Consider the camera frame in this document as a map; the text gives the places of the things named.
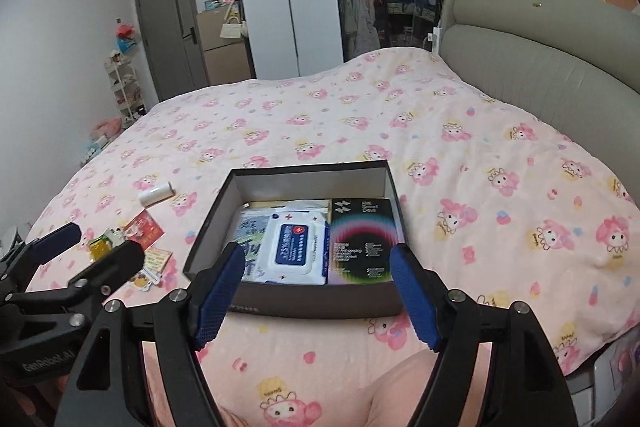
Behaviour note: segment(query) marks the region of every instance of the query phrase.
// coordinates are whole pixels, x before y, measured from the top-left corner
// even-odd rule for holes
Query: plush toy
[[[131,24],[123,24],[117,19],[116,43],[122,53],[128,52],[136,45],[136,29]]]
[[[113,138],[120,132],[121,127],[122,119],[120,118],[108,118],[107,120],[102,120],[91,130],[91,139],[96,141],[102,135],[105,135],[107,138]]]

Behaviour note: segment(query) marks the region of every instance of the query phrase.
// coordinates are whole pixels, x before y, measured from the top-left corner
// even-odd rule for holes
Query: white wet wipes pack
[[[255,282],[325,284],[328,226],[320,212],[271,215],[254,272]]]

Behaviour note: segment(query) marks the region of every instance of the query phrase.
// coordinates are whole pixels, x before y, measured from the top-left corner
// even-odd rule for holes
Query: gray upholstered headboard
[[[640,200],[640,17],[597,0],[444,0],[439,53],[534,114]]]

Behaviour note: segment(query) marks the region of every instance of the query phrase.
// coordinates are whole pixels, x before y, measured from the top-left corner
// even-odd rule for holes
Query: cardboard box
[[[242,39],[225,39],[220,36],[226,8],[227,6],[221,6],[215,10],[198,13],[196,16],[198,32],[200,33],[200,45],[203,51],[242,42]]]
[[[193,280],[213,265],[226,243],[239,207],[251,201],[387,198],[398,232],[406,229],[386,160],[268,169],[233,169],[220,188],[184,265]],[[285,285],[241,282],[231,311],[300,319],[388,317],[402,310],[393,282],[339,285]]]
[[[252,78],[244,42],[204,52],[209,85],[235,84]]]

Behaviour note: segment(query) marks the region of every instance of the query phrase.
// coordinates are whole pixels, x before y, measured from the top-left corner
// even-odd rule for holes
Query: pink bedsheet
[[[139,190],[171,181],[177,196],[149,210],[165,232],[156,246],[174,252],[162,284],[114,295],[128,305],[156,301],[188,285],[182,265],[230,168],[378,158],[389,160],[423,265],[479,302],[530,302],[565,373],[640,319],[640,214],[620,182],[568,138],[414,48],[157,105],[35,223],[31,238],[69,221],[84,235],[39,270],[31,289],[66,285],[88,264],[88,241],[142,210]],[[423,347],[405,315],[294,321],[231,313],[199,358],[216,400],[258,426],[276,422],[269,398],[294,392],[300,407],[321,408]]]

